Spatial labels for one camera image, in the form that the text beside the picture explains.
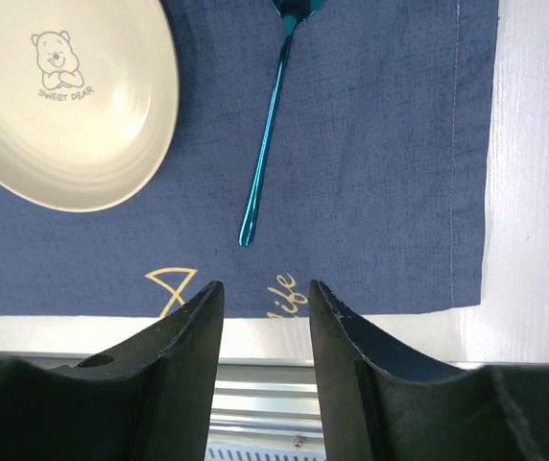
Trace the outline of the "blue cloth placemat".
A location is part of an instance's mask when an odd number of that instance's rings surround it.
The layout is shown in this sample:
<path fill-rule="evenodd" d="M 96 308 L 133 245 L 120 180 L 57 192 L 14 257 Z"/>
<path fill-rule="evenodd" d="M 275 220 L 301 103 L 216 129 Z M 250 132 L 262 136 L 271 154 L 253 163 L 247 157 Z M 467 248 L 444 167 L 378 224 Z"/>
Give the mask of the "blue cloth placemat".
<path fill-rule="evenodd" d="M 281 43 L 267 1 L 168 1 L 179 122 L 154 179 L 101 213 L 0 186 L 0 315 L 154 317 L 223 282 L 232 318 L 480 302 L 495 1 L 327 1 L 298 26 L 256 234 L 237 243 Z"/>

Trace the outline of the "blue metallic spoon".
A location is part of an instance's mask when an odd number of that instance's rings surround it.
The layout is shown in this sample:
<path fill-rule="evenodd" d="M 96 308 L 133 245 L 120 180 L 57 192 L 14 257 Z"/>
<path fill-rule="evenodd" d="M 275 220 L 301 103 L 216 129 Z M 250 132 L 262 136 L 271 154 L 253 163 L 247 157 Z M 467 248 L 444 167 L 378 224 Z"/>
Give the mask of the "blue metallic spoon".
<path fill-rule="evenodd" d="M 323 0 L 273 1 L 274 9 L 283 21 L 283 41 L 279 52 L 274 85 L 270 96 L 268 112 L 256 160 L 251 187 L 241 221 L 238 244 L 247 248 L 256 232 L 261 193 L 265 181 L 268 153 L 275 126 L 275 117 L 283 86 L 284 75 L 292 47 L 296 27 L 313 15 L 323 4 Z"/>

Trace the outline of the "cream round plate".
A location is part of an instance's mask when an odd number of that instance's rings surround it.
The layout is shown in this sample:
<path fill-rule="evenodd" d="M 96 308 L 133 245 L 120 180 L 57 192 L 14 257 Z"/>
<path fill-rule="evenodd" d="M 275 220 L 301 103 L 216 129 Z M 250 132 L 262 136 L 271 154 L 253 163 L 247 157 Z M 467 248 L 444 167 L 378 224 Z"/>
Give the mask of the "cream round plate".
<path fill-rule="evenodd" d="M 139 192 L 179 118 L 159 1 L 0 1 L 0 185 L 93 212 Z"/>

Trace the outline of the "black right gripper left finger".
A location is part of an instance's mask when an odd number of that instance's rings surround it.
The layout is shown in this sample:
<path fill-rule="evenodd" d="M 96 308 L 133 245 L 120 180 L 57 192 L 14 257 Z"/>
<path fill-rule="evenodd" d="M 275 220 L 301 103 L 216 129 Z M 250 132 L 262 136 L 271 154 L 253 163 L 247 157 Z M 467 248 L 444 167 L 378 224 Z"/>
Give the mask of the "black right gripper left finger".
<path fill-rule="evenodd" d="M 202 460 L 225 307 L 210 282 L 75 366 L 0 356 L 0 460 Z"/>

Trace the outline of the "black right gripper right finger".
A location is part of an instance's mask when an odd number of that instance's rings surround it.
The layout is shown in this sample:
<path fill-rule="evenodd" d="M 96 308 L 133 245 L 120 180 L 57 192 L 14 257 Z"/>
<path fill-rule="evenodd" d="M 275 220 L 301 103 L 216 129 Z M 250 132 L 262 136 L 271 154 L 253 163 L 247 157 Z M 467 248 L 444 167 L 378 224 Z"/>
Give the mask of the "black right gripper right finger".
<path fill-rule="evenodd" d="M 330 460 L 549 460 L 549 365 L 463 370 L 404 344 L 309 287 Z"/>

